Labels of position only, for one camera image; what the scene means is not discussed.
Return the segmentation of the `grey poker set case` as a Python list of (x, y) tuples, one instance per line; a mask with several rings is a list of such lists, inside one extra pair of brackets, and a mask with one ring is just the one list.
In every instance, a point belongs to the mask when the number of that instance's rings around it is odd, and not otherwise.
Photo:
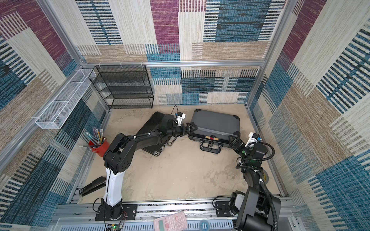
[(219, 154), (223, 147), (229, 148), (241, 136), (240, 118), (237, 115), (196, 109), (191, 122), (197, 129), (190, 132), (188, 137), (198, 141), (200, 150), (204, 152)]

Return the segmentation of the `black poker set case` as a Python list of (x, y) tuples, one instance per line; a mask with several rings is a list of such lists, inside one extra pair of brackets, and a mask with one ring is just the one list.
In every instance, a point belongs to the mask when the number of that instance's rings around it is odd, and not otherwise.
[(159, 156), (172, 137), (177, 136), (179, 122), (174, 115), (155, 112), (136, 134), (136, 149)]

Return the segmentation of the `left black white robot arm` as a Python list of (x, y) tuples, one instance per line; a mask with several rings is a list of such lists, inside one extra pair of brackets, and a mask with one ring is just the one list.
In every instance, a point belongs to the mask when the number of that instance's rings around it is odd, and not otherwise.
[(132, 136), (118, 134), (103, 156), (107, 181), (97, 214), (102, 215), (104, 220), (117, 220), (123, 214), (121, 193), (123, 178), (137, 150), (165, 144), (169, 138), (189, 135), (197, 128), (193, 122), (183, 124), (174, 115), (167, 114), (150, 132)]

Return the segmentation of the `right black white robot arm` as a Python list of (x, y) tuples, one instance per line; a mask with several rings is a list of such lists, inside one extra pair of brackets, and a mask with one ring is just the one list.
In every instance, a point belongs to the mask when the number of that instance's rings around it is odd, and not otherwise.
[(277, 231), (281, 201), (268, 190), (262, 167), (262, 162), (274, 157), (274, 147), (251, 132), (247, 142), (237, 138), (230, 148), (241, 157), (236, 169), (241, 170), (248, 185), (238, 209), (236, 230)]

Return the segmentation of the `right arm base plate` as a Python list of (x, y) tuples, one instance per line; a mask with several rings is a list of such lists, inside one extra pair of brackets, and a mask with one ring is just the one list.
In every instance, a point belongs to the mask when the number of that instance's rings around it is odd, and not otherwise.
[(234, 217), (239, 213), (239, 209), (233, 201), (215, 201), (214, 207), (217, 217)]

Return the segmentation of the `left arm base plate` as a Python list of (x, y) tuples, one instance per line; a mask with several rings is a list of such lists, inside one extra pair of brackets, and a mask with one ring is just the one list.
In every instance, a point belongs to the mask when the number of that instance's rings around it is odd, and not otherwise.
[(105, 202), (99, 206), (95, 221), (135, 220), (138, 204), (122, 204), (114, 207)]

